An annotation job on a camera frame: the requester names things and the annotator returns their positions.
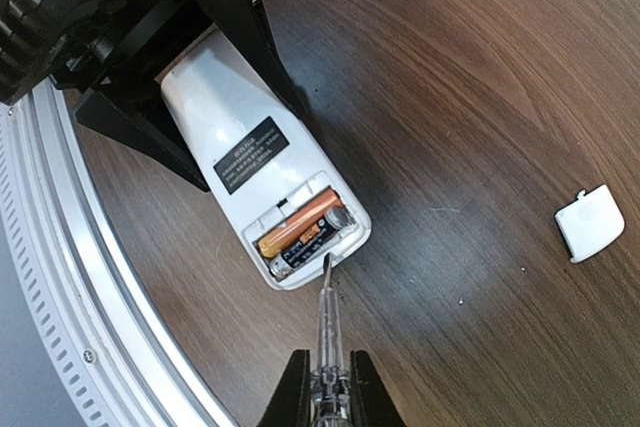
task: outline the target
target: wood grain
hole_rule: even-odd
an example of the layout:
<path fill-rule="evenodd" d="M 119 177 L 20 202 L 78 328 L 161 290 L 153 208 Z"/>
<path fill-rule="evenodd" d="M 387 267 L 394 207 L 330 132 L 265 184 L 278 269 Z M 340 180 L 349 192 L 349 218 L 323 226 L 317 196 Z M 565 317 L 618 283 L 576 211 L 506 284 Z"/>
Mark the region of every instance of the wood grain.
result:
<path fill-rule="evenodd" d="M 348 349 L 412 426 L 640 423 L 640 0 L 265 0 L 308 119 L 371 213 Z M 79 131 L 146 288 L 242 425 L 319 284 L 271 291 L 214 199 Z M 606 182 L 626 232 L 571 265 L 553 214 Z"/>

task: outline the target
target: orange battery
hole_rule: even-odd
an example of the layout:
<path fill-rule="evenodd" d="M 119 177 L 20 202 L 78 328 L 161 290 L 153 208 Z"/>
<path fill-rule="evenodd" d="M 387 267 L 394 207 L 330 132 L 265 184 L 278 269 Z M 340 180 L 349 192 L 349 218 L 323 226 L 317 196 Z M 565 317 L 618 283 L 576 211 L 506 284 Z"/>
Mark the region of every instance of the orange battery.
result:
<path fill-rule="evenodd" d="M 304 232 L 332 207 L 344 207 L 333 189 L 327 189 L 311 202 L 302 207 L 279 226 L 258 241 L 260 253 L 267 259 L 273 259 L 282 250 L 293 244 Z"/>

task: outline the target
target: screwdriver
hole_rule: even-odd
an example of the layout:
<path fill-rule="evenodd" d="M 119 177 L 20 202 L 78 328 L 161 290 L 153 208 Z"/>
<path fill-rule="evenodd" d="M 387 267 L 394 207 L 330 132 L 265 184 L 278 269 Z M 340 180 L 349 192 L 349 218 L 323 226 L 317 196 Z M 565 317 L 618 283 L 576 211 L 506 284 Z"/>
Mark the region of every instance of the screwdriver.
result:
<path fill-rule="evenodd" d="M 312 375 L 315 406 L 313 427 L 349 427 L 349 372 L 344 364 L 338 293 L 331 287 L 334 258 L 324 258 L 324 286 L 320 291 L 318 362 Z"/>

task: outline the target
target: battery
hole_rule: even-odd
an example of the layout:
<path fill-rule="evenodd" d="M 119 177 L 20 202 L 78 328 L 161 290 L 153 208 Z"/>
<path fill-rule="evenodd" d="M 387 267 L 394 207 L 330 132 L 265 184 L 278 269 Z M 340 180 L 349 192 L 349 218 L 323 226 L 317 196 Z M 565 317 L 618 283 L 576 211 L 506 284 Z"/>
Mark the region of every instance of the battery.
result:
<path fill-rule="evenodd" d="M 320 219 L 331 207 L 344 207 L 333 189 L 327 189 L 304 205 L 258 241 L 258 250 L 263 257 L 273 259 L 282 250 L 293 244 L 307 229 Z"/>
<path fill-rule="evenodd" d="M 342 229 L 353 224 L 346 208 L 332 207 L 291 245 L 273 259 L 269 268 L 276 279 L 284 280 L 302 267 Z"/>

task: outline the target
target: black label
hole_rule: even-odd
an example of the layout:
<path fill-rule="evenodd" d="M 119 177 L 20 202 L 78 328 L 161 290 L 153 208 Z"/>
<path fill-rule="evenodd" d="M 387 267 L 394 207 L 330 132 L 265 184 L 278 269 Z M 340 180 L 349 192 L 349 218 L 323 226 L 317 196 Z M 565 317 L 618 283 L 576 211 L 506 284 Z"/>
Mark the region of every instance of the black label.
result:
<path fill-rule="evenodd" d="M 281 253 L 282 258 L 291 267 L 297 269 L 313 257 L 313 254 L 320 250 L 337 233 L 338 230 L 323 217 L 302 234 L 297 241 L 283 250 Z"/>
<path fill-rule="evenodd" d="M 214 170 L 229 194 L 233 194 L 288 145 L 282 131 L 267 117 L 225 155 Z"/>

